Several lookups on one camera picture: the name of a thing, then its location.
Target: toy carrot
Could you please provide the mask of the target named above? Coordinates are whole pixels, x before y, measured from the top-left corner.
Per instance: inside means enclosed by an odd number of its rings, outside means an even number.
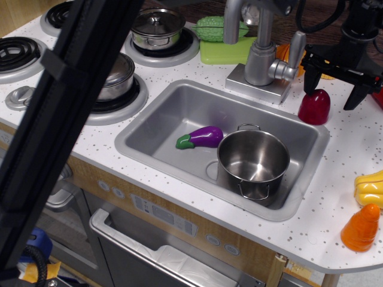
[[[355,213],[341,231],[344,245],[357,252],[369,250],[378,231],[380,212],[378,205],[370,203]]]

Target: faucet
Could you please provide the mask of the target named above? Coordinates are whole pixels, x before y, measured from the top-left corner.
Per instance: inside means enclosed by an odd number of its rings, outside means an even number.
[[[257,5],[273,1],[250,0]],[[241,8],[245,0],[227,0],[224,13],[223,39],[226,44],[238,42]],[[290,13],[291,5],[284,8]],[[259,9],[259,28],[257,39],[252,44],[246,65],[239,64],[227,77],[226,88],[259,97],[269,102],[281,103],[287,95],[291,81],[294,80],[306,45],[306,35],[297,31],[291,40],[288,63],[276,59],[276,45],[271,41],[274,7]]]

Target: white countertop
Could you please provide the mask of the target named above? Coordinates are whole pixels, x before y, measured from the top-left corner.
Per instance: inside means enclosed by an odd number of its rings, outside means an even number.
[[[50,48],[56,41],[55,37],[41,31],[39,18],[8,36],[36,38]],[[147,85],[147,106],[171,82],[181,79],[228,91],[224,88],[225,79],[234,67],[204,65],[198,54],[191,61],[170,68],[136,64],[135,73]],[[8,109],[5,97],[15,88],[36,86],[40,75],[13,84],[0,84],[0,122],[15,128],[19,125],[24,112]],[[350,273],[383,267],[382,220],[374,245],[365,253],[349,250],[340,237],[341,229],[361,208],[353,196],[355,177],[383,169],[383,110],[371,96],[367,96],[355,110],[344,111],[352,86],[342,81],[321,80],[317,88],[327,91],[332,101],[330,118],[325,124],[330,131],[330,142],[296,214],[286,221],[261,219],[121,155],[114,147],[114,139],[135,117],[109,126],[84,126],[72,155],[317,271]],[[303,77],[300,77],[293,83],[282,105],[253,100],[296,115],[304,95]]]

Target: saucepan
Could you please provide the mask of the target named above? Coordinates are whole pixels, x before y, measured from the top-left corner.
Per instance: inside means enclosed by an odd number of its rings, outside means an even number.
[[[241,129],[245,126],[256,129]],[[225,136],[217,156],[217,184],[263,206],[274,201],[290,164],[287,147],[254,124],[242,124]]]
[[[149,8],[139,12],[132,26],[132,41],[146,50],[171,48],[180,39],[185,26],[180,13],[162,8]]]
[[[97,101],[116,99],[133,86],[135,65],[131,58],[120,53],[105,81]]]

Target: sink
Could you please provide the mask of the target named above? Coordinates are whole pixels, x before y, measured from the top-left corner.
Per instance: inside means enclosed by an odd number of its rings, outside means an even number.
[[[275,200],[269,206],[220,187],[217,149],[176,149],[177,139],[205,126],[224,136],[240,124],[256,124],[280,139],[290,153]],[[253,102],[190,80],[171,83],[115,139],[117,150],[247,212],[271,221],[291,218],[310,184],[330,134],[296,115]]]

